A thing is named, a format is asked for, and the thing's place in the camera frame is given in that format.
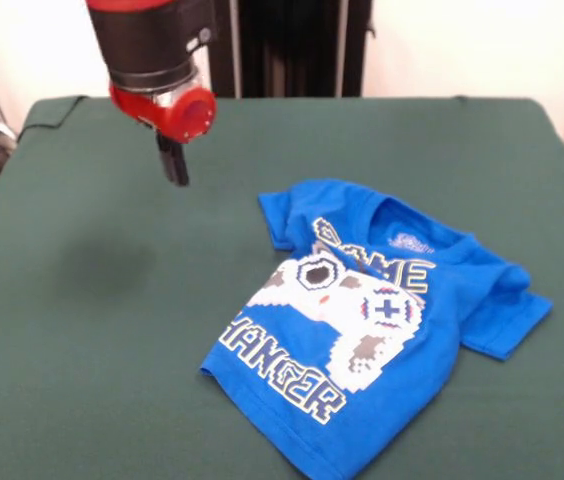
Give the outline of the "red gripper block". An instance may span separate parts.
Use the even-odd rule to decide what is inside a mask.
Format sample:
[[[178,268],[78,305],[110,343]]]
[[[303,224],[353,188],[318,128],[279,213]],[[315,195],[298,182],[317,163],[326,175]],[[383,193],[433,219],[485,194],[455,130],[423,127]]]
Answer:
[[[179,187],[188,186],[188,168],[180,143],[189,143],[210,131],[217,111],[214,93],[193,83],[169,92],[170,98],[163,104],[156,96],[132,93],[113,84],[109,93],[124,114],[158,132],[156,142],[165,175]]]

